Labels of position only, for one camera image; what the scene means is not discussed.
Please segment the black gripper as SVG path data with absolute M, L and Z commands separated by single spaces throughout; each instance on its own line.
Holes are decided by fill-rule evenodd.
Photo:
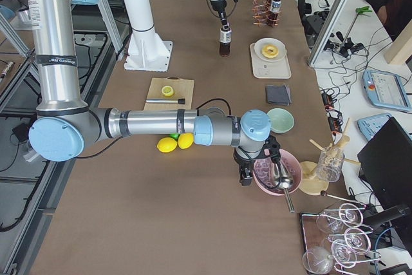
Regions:
M 233 2 L 234 2 L 234 7 L 230 11 L 229 15 L 227 15 L 225 11 L 226 6 L 227 6 L 227 0 L 211 1 L 212 9 L 218 13 L 219 18 L 221 19 L 222 29 L 230 30 L 230 24 L 229 22 L 226 22 L 226 18 L 227 16 L 230 16 L 233 13 L 238 3 L 238 0 L 233 0 Z
M 270 135 L 263 143 L 262 148 L 252 157 L 251 152 L 247 152 L 241 146 L 234 149 L 234 159 L 239 164 L 239 183 L 242 186 L 249 186 L 253 181 L 254 164 L 259 159 L 269 158 L 277 167 L 280 167 L 281 145 L 275 136 Z

